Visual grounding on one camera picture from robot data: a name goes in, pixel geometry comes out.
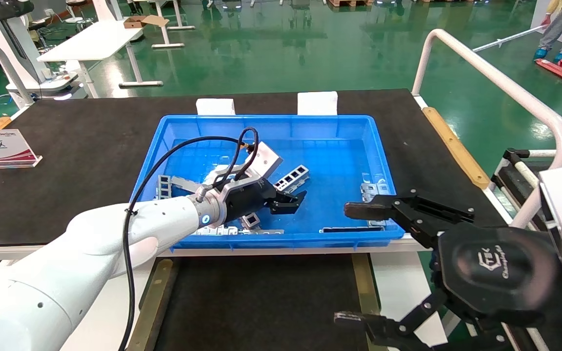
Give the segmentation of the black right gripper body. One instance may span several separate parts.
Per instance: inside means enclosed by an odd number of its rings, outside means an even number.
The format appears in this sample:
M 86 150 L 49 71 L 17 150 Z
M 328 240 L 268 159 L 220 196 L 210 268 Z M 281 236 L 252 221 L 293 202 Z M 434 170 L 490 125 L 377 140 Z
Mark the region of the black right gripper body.
M 462 320 L 544 322 L 561 262 L 551 240 L 515 227 L 455 225 L 437 240 L 445 306 Z

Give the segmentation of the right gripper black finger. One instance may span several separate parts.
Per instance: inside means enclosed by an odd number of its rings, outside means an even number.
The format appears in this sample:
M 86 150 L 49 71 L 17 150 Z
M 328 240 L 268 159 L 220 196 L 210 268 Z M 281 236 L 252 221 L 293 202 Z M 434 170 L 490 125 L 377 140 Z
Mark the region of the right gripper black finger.
M 347 202 L 344 213 L 346 217 L 354 219 L 391 219 L 426 249 L 436 249 L 439 232 L 445 231 L 431 225 L 429 218 L 453 225 L 461 222 L 473 223 L 475 220 L 475 209 L 444 197 L 420 194 L 415 189 L 399 195 L 377 194 L 369 202 Z
M 400 351 L 505 351 L 508 348 L 506 337 L 495 331 L 479 331 L 475 337 L 466 340 L 433 346 L 422 342 L 416 330 L 449 302 L 454 302 L 456 307 L 462 307 L 465 312 L 470 311 L 470 307 L 452 293 L 436 290 L 406 314 L 402 321 L 376 314 L 336 312 L 334 323 L 365 331 L 373 345 L 393 347 Z

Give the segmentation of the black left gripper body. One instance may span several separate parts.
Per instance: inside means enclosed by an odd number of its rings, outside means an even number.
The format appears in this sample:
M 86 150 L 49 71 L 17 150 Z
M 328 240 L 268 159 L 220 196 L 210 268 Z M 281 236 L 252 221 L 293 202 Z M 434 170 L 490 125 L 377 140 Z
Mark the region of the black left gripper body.
M 277 189 L 266 179 L 232 191 L 225 200 L 226 216 L 223 224 L 263 208 L 267 208 L 271 213 L 270 207 L 276 195 Z

